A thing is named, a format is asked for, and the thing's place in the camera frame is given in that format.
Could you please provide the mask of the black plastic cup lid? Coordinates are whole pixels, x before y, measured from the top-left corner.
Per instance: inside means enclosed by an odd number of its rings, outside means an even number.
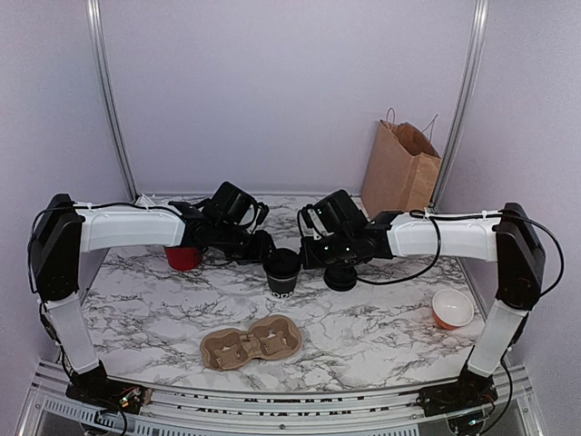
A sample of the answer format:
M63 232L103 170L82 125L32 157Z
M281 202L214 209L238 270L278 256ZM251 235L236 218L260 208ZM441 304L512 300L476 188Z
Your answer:
M300 257L291 249L275 249L263 264L264 271L272 277L286 279L300 271Z

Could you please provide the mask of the black paper coffee cup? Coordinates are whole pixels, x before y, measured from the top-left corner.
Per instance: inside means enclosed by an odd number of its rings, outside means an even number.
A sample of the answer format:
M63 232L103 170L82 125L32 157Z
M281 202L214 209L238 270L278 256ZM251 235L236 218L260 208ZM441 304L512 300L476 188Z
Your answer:
M272 296L276 298L289 298L294 294L298 274L280 276L267 274L267 283Z

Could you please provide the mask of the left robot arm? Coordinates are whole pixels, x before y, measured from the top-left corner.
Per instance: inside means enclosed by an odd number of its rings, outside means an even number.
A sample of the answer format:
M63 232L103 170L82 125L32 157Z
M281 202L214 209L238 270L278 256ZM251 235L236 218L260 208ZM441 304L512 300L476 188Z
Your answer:
M271 236L260 228L268 213L265 203L230 185L199 203L157 203L142 196L135 203L93 204L56 194L33 220L27 268L40 319L69 362L68 396L117 403L131 387L107 374L82 310L111 249L213 249L230 262L263 263L273 249Z

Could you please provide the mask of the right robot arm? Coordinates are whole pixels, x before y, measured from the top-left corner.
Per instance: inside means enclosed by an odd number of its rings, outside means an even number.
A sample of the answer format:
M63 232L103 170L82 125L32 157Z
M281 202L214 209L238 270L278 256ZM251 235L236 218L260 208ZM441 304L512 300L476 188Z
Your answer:
M482 333L458 378L427 388L420 397L437 404L449 397L457 406L493 393L493 374L518 342L530 313L563 279L566 257L556 236L531 219L519 203L475 213L384 211L367 217L343 191L297 214L300 257L306 270L321 270L337 292L357 283L391 286L413 281L443 258L454 258L478 287L474 264L495 274L495 289L485 302ZM429 256L430 263L406 278L365 280L357 267L372 260Z

